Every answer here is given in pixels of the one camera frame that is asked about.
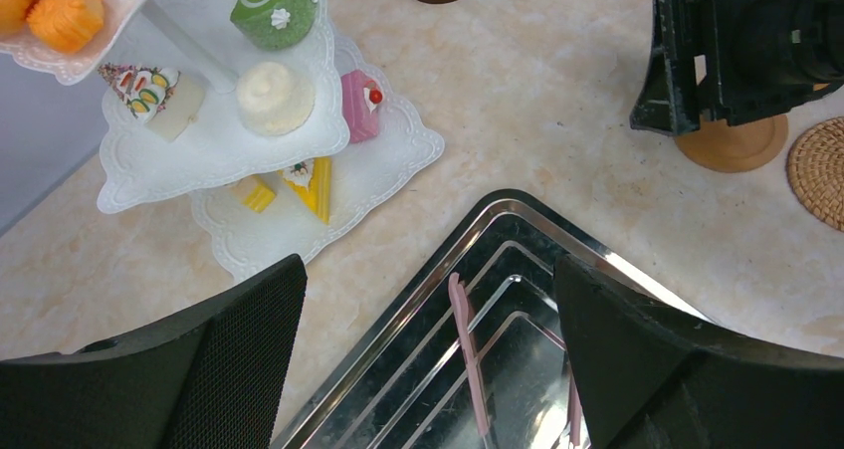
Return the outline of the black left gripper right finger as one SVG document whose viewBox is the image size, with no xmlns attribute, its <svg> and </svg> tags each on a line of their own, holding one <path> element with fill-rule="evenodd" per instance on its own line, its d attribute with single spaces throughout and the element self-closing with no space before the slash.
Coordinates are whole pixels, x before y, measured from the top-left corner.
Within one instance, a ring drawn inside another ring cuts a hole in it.
<svg viewBox="0 0 844 449">
<path fill-rule="evenodd" d="M 705 322 L 559 259 L 554 291 L 596 448 L 839 448 L 843 361 Z"/>
</svg>

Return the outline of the pink cake slice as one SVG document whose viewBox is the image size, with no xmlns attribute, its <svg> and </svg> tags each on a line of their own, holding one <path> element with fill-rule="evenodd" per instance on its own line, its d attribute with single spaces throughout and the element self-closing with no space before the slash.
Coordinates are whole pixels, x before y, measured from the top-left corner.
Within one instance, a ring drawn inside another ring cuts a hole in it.
<svg viewBox="0 0 844 449">
<path fill-rule="evenodd" d="M 360 69 L 340 78 L 342 114 L 349 128 L 349 142 L 361 143 L 379 135 L 378 107 L 384 94 L 378 82 Z"/>
</svg>

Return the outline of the yellow cake slice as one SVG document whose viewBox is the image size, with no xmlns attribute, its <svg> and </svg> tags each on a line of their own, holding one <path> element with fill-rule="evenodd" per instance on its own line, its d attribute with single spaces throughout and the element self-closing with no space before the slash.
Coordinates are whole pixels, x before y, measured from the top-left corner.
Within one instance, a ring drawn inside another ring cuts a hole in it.
<svg viewBox="0 0 844 449">
<path fill-rule="evenodd" d="M 324 224 L 330 220 L 331 172 L 332 160 L 328 156 L 307 159 L 277 171 Z"/>
</svg>

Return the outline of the white round bun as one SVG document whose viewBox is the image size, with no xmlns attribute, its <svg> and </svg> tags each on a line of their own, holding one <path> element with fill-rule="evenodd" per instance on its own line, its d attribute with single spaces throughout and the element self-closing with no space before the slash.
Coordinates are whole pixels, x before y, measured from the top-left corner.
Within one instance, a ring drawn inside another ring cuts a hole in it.
<svg viewBox="0 0 844 449">
<path fill-rule="evenodd" d="M 242 124 L 265 136 L 284 135 L 301 127 L 316 101 L 316 89 L 308 77 L 272 61 L 242 74 L 235 94 Z"/>
</svg>

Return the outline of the stainless steel tray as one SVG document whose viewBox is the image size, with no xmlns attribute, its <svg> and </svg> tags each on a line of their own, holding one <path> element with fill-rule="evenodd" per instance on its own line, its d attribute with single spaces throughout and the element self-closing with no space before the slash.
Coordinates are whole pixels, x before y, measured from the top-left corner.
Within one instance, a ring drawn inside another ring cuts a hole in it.
<svg viewBox="0 0 844 449">
<path fill-rule="evenodd" d="M 275 439 L 278 448 L 586 448 L 557 261 L 691 306 L 530 194 L 483 197 Z"/>
</svg>

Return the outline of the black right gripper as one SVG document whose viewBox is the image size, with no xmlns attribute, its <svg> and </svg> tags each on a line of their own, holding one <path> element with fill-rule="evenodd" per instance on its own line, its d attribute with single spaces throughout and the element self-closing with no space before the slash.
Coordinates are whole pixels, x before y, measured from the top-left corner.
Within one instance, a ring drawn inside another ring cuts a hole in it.
<svg viewBox="0 0 844 449">
<path fill-rule="evenodd" d="M 652 11 L 634 129 L 680 136 L 705 120 L 749 123 L 843 80 L 843 0 L 652 0 Z"/>
</svg>

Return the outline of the green roll cake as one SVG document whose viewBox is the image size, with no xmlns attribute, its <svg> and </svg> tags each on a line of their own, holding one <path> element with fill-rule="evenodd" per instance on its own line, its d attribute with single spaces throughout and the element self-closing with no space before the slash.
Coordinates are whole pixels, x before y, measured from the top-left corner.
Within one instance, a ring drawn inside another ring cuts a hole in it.
<svg viewBox="0 0 844 449">
<path fill-rule="evenodd" d="M 230 22 L 258 49 L 280 51 L 300 42 L 317 15 L 318 0 L 236 0 Z"/>
</svg>

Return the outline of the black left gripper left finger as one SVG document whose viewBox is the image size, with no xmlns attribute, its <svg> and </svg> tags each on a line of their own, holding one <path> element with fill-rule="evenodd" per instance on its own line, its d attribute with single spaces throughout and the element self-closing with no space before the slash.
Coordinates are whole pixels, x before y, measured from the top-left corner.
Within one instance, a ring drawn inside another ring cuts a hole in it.
<svg viewBox="0 0 844 449">
<path fill-rule="evenodd" d="M 73 353 L 1 363 L 5 448 L 267 448 L 308 276 L 290 255 Z"/>
</svg>

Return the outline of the metal tongs with pink tips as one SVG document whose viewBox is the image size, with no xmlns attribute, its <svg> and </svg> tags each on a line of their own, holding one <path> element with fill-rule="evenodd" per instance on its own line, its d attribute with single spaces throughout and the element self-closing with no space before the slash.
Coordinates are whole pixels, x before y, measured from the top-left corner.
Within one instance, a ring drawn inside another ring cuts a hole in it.
<svg viewBox="0 0 844 449">
<path fill-rule="evenodd" d="M 466 367 L 467 379 L 470 387 L 471 403 L 475 415 L 477 431 L 485 448 L 495 448 L 496 442 L 491 427 L 491 420 L 487 408 L 479 365 L 479 356 L 475 347 L 474 337 L 470 331 L 470 324 L 474 310 L 470 305 L 467 291 L 460 281 L 458 273 L 451 273 L 448 277 L 448 295 L 457 328 L 460 349 Z M 568 394 L 566 406 L 566 424 L 563 434 L 567 436 L 566 448 L 590 448 L 586 439 L 581 436 L 582 405 L 574 382 L 573 372 L 569 362 L 563 364 L 564 374 L 568 376 Z"/>
</svg>

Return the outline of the white triangular cake slice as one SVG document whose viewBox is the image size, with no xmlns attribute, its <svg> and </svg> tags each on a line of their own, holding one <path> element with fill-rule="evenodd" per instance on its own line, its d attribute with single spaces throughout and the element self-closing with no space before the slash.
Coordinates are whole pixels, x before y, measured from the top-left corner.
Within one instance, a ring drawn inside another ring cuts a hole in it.
<svg viewBox="0 0 844 449">
<path fill-rule="evenodd" d="M 105 63 L 98 74 L 131 116 L 167 142 L 194 123 L 205 101 L 205 88 L 172 67 Z"/>
</svg>

